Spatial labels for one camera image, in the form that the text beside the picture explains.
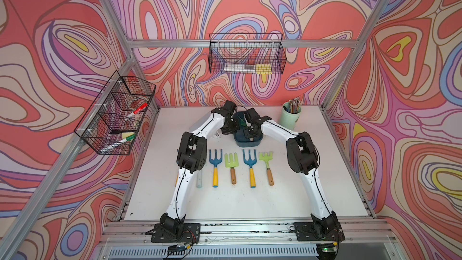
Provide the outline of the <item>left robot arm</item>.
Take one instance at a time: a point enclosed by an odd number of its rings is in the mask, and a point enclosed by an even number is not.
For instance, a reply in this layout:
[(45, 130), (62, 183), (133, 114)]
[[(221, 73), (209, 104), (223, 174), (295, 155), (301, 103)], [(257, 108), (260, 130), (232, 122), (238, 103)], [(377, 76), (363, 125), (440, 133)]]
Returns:
[(218, 130), (227, 135), (238, 129), (232, 119), (236, 109), (234, 102), (226, 101), (222, 107), (214, 108), (196, 129), (183, 133), (176, 157), (179, 170), (172, 200), (160, 221), (146, 232), (152, 243), (198, 243), (201, 224), (186, 222), (186, 202), (192, 184), (206, 164), (208, 138)]

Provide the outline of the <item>light blue rake white handle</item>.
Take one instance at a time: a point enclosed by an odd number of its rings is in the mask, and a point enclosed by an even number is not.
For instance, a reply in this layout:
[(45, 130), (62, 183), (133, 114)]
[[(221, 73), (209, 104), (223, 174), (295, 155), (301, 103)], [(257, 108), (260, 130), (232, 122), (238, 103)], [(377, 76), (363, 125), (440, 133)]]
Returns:
[(197, 173), (196, 188), (201, 189), (202, 187), (203, 187), (203, 172), (200, 170)]

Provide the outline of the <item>teal storage box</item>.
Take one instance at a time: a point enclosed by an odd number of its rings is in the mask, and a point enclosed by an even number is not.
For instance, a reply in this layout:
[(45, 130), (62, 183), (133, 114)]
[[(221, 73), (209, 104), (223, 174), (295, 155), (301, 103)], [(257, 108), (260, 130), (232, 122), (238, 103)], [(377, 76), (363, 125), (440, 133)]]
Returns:
[(241, 148), (256, 147), (261, 144), (263, 133), (257, 132), (254, 127), (248, 123), (245, 112), (239, 111), (233, 115), (233, 120), (239, 124), (239, 130), (233, 134), (236, 144)]

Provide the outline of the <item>light green rake wooden handle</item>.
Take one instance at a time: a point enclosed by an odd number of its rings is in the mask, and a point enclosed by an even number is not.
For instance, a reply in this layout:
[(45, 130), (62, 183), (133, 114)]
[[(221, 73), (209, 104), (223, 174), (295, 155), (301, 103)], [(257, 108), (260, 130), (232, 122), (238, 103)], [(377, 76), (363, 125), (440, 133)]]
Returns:
[(274, 179), (273, 179), (273, 174), (270, 168), (270, 161), (273, 159), (273, 153), (272, 152), (260, 152), (259, 153), (259, 159), (265, 163), (266, 171), (267, 171), (267, 178), (268, 178), (268, 184), (270, 186), (274, 185)]

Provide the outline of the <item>dark blue rake yellow handle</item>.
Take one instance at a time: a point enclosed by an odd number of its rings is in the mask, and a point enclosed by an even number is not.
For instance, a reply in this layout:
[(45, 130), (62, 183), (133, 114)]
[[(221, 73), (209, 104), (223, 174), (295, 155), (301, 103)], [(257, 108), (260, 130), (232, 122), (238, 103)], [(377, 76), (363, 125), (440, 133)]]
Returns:
[(214, 156), (212, 156), (212, 150), (209, 150), (209, 162), (214, 166), (214, 174), (212, 180), (212, 187), (218, 187), (218, 165), (221, 164), (223, 161), (223, 150), (220, 149), (220, 156), (217, 156), (217, 150), (214, 150)]

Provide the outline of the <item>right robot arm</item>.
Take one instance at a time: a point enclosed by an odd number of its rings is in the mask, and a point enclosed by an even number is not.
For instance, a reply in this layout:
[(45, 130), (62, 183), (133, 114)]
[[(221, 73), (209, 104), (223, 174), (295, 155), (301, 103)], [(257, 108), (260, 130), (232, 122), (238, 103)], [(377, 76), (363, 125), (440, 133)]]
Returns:
[(312, 208), (311, 233), (319, 240), (345, 240), (342, 226), (336, 213), (327, 201), (321, 185), (318, 167), (321, 158), (308, 132), (294, 131), (295, 125), (282, 125), (269, 116), (260, 116), (254, 108), (244, 112), (243, 122), (247, 138), (271, 137), (286, 146), (286, 155), (291, 170), (300, 176)]

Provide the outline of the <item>blue tool yellow handle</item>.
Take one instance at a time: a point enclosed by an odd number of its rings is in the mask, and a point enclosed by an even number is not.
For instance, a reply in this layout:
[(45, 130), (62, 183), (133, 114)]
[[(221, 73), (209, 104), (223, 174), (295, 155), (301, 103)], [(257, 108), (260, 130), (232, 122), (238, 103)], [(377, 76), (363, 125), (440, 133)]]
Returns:
[(257, 163), (256, 150), (248, 150), (248, 155), (246, 155), (245, 150), (243, 150), (243, 161), (244, 164), (249, 166), (250, 188), (254, 189), (256, 187), (256, 180), (253, 166)]

